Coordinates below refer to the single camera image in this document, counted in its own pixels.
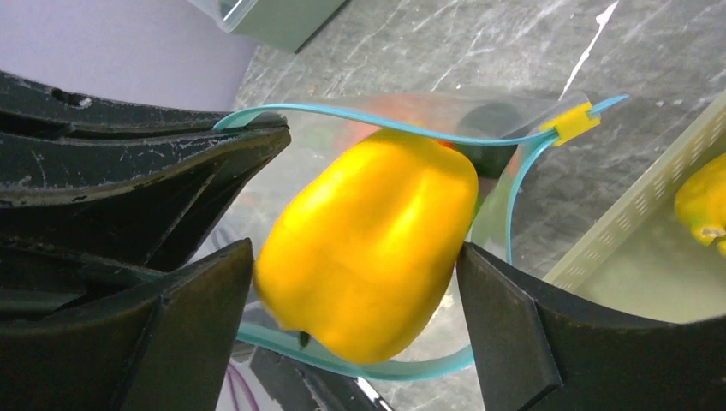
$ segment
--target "gray marble countertop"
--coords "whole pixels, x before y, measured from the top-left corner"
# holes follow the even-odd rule
[[[630,94],[524,181],[515,265],[542,277],[726,89],[725,21],[726,1],[710,0],[353,0],[300,54],[260,47],[236,105],[467,86]],[[484,408],[473,367],[373,385],[398,411]]]

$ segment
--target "white plastic crate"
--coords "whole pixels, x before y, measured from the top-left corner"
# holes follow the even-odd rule
[[[726,152],[726,93],[544,277],[625,313],[674,323],[726,314],[726,259],[675,219],[681,185]]]

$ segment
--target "clear plastic bag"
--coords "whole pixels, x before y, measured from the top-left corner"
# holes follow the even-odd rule
[[[292,143],[245,186],[197,255],[247,237],[258,253],[277,217],[307,184],[358,141],[380,128],[393,128],[455,143],[469,158],[479,160],[478,172],[484,175],[479,184],[482,202],[467,239],[511,262],[512,209],[521,181],[539,154],[562,137],[557,128],[540,127],[583,104],[586,115],[596,118],[624,98],[590,107],[581,93],[550,101],[468,90],[270,104],[237,111],[215,129],[243,127],[263,112],[280,111],[287,117]],[[442,334],[453,338],[437,341],[436,335]],[[431,378],[473,362],[455,276],[428,326],[393,360],[357,366],[315,342],[300,350],[296,334],[276,327],[253,290],[238,339],[332,372],[372,379]]]

